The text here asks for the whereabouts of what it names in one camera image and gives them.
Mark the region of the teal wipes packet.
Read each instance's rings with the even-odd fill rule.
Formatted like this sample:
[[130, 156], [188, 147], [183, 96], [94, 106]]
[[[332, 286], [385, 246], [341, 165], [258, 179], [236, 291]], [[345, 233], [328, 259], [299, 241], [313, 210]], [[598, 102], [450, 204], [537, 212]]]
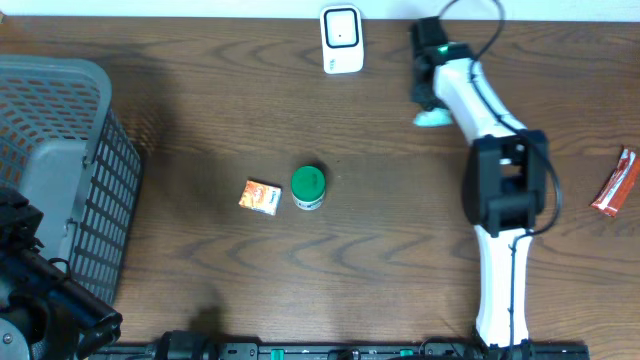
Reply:
[[413, 124], [422, 128], [435, 128], [449, 126], [453, 123], [450, 112], [442, 108], [434, 108], [429, 111], [419, 112], [414, 120]]

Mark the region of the green lid jar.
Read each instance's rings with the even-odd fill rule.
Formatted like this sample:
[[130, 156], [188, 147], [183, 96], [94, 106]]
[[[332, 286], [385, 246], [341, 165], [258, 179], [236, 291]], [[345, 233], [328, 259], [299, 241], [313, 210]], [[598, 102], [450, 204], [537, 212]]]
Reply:
[[310, 165], [298, 168], [290, 185], [294, 203], [300, 209], [312, 211], [324, 202], [326, 178], [320, 169]]

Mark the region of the orange small box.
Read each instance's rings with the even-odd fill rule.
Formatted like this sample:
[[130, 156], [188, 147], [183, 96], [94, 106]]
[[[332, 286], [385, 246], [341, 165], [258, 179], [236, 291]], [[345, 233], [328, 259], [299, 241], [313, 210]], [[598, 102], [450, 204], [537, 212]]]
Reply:
[[248, 180], [239, 200], [239, 206], [275, 216], [282, 190], [280, 187]]

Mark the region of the red candy bar wrapper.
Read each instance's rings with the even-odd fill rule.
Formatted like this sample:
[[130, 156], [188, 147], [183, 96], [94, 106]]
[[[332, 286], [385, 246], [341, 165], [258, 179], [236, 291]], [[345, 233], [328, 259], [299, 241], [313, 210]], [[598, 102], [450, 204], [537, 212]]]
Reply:
[[639, 151], [624, 146], [616, 168], [590, 207], [609, 217], [616, 217], [638, 177]]

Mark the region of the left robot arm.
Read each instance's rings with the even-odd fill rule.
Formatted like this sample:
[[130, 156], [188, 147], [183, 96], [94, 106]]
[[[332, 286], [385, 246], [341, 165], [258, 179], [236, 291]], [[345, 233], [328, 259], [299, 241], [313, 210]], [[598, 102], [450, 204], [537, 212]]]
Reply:
[[36, 232], [43, 213], [1, 189], [1, 357], [3, 359], [214, 360], [218, 346], [170, 331], [147, 345], [119, 345], [122, 315], [46, 259]]

